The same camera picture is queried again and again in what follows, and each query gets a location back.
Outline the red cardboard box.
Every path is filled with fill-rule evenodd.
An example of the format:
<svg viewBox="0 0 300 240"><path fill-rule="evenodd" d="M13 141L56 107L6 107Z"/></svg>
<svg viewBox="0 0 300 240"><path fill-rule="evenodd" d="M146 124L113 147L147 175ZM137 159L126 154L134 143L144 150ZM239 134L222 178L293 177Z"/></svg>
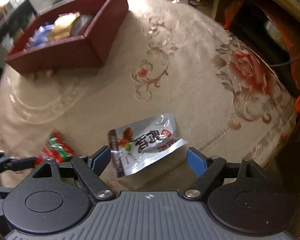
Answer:
<svg viewBox="0 0 300 240"><path fill-rule="evenodd" d="M70 13L91 16L83 27L48 38L32 47L31 38L46 23ZM5 58L19 74L48 69L99 67L105 64L111 46L128 12L127 0L70 0L38 16L15 42Z"/></svg>

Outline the white date snack packet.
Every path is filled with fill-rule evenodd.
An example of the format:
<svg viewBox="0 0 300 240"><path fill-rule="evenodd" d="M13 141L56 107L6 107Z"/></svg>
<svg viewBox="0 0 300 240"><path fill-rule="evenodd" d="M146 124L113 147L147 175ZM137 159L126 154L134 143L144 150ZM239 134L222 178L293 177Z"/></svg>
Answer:
<svg viewBox="0 0 300 240"><path fill-rule="evenodd" d="M172 113L133 122L108 132L115 176L131 176L187 144L177 136Z"/></svg>

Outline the blue wafer biscuit packet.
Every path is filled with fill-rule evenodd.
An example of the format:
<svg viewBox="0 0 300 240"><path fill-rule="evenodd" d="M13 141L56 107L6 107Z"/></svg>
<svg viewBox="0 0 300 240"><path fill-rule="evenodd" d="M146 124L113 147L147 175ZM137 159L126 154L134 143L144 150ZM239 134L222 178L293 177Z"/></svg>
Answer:
<svg viewBox="0 0 300 240"><path fill-rule="evenodd" d="M48 41L50 32L54 29L53 24L42 25L35 32L32 37L28 39L28 43L25 48L33 48L40 46Z"/></svg>

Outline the floral beige tablecloth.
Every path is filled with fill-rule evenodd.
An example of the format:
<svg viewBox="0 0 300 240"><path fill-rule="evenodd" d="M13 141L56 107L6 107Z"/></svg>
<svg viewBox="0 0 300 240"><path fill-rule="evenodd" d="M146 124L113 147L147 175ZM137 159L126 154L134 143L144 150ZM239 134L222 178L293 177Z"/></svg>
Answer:
<svg viewBox="0 0 300 240"><path fill-rule="evenodd" d="M38 157L53 130L90 156L112 129L172 113L187 144L131 175L101 179L122 191L185 191L194 180L186 151L266 166L296 123L294 103L268 65L232 33L186 3L127 0L128 12L99 67L0 80L0 150Z"/></svg>

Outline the gold foil packet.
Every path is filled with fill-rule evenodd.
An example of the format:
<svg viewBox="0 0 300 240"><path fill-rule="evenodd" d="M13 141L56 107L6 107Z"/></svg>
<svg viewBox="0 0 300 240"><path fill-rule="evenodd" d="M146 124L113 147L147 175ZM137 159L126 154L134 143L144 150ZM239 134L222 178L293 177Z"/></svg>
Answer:
<svg viewBox="0 0 300 240"><path fill-rule="evenodd" d="M59 15L53 23L54 29L48 36L48 41L57 41L70 36L74 23L79 19L79 12Z"/></svg>

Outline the red spicy strip packet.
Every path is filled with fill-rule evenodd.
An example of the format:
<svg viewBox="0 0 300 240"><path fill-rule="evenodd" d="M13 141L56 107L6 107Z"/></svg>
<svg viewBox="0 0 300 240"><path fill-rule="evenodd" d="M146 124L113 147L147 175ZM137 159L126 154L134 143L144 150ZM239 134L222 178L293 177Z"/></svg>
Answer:
<svg viewBox="0 0 300 240"><path fill-rule="evenodd" d="M42 145L35 165L39 165L47 158L54 158L58 163L71 161L74 155L75 151L63 140L62 134L53 130L48 136L46 144Z"/></svg>

